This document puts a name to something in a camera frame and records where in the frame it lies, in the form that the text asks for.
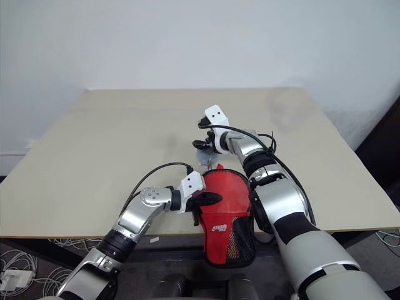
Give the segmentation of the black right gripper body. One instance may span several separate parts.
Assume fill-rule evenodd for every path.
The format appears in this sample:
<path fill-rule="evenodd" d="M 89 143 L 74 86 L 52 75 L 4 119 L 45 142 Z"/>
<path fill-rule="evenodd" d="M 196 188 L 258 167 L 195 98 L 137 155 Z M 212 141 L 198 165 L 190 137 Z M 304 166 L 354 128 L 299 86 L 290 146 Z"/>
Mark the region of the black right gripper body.
<path fill-rule="evenodd" d="M 214 153 L 220 153 L 219 151 L 219 133 L 218 129 L 213 128 L 212 126 L 207 126 L 206 128 L 207 132 L 207 138 L 206 138 L 206 144 Z"/>

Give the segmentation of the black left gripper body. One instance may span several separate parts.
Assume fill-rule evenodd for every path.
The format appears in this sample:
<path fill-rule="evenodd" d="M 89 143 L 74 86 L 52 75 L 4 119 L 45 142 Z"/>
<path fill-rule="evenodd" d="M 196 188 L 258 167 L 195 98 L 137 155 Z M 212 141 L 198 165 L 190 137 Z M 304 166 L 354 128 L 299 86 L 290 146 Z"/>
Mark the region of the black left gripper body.
<path fill-rule="evenodd" d="M 186 212 L 198 213 L 200 211 L 200 201 L 200 195 L 189 198 L 186 203 Z"/>

